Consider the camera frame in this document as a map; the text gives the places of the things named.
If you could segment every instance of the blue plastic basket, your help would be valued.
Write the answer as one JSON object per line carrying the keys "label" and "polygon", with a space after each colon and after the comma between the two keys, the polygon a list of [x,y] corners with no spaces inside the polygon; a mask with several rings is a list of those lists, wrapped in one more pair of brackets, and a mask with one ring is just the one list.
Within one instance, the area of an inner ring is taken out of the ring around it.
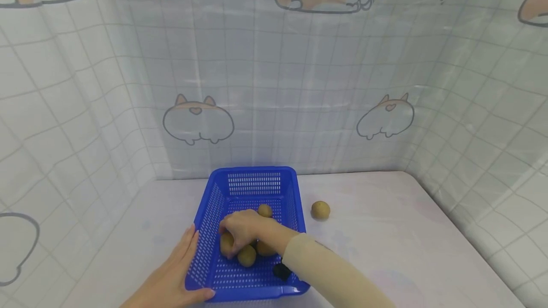
{"label": "blue plastic basket", "polygon": [[196,256],[188,271],[188,290],[216,291],[210,302],[265,300],[306,293],[310,285],[293,273],[287,282],[273,275],[279,255],[257,255],[255,265],[244,268],[238,260],[220,254],[219,223],[232,212],[257,210],[262,203],[288,228],[306,232],[297,175],[289,167],[239,167],[213,171],[205,187],[194,223],[200,231]]}

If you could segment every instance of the beige sleeve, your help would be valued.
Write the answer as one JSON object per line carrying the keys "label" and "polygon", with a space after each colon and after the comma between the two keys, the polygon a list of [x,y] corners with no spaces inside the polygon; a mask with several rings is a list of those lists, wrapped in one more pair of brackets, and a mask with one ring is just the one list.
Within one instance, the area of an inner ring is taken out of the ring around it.
{"label": "beige sleeve", "polygon": [[305,233],[289,241],[282,263],[335,308],[395,308],[353,265]]}

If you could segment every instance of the shower curtain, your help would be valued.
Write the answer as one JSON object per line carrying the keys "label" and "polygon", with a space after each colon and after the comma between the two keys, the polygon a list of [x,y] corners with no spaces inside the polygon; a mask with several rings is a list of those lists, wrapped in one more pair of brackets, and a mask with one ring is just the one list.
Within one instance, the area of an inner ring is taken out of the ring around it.
{"label": "shower curtain", "polygon": [[0,0],[0,307],[61,307],[139,189],[407,171],[548,305],[548,0]]}

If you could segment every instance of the white table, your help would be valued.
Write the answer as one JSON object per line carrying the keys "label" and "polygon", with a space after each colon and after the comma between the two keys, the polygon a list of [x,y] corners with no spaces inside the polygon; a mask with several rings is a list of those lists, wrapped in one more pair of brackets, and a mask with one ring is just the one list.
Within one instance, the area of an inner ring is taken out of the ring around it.
{"label": "white table", "polygon": [[[428,194],[403,172],[299,176],[308,233],[374,280],[399,308],[523,308]],[[63,308],[115,308],[165,260],[192,223],[207,180],[148,183]],[[314,221],[317,200],[331,205]],[[211,307],[328,308],[301,297]]]}

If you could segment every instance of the kiwi fruit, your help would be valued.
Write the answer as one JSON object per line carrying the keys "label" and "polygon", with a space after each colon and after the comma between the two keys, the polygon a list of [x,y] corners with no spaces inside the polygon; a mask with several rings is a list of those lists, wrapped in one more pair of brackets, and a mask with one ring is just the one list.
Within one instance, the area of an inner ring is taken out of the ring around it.
{"label": "kiwi fruit", "polygon": [[255,249],[250,245],[244,246],[243,249],[238,253],[238,262],[246,268],[249,268],[250,266],[255,264],[256,258],[257,253],[255,252]]}
{"label": "kiwi fruit", "polygon": [[262,204],[259,206],[259,209],[257,210],[257,213],[259,215],[262,215],[265,218],[272,218],[273,217],[273,209],[268,206],[268,204]]}
{"label": "kiwi fruit", "polygon": [[234,237],[230,232],[224,232],[223,235],[221,235],[220,242],[221,254],[228,257],[228,254],[232,250],[232,246],[234,246]]}
{"label": "kiwi fruit", "polygon": [[262,241],[257,242],[257,253],[260,254],[263,257],[270,257],[275,255],[275,251],[273,248],[268,246],[267,244],[263,243]]}
{"label": "kiwi fruit", "polygon": [[312,205],[312,210],[310,213],[314,219],[325,220],[329,218],[331,208],[329,208],[329,205],[326,202],[317,201]]}

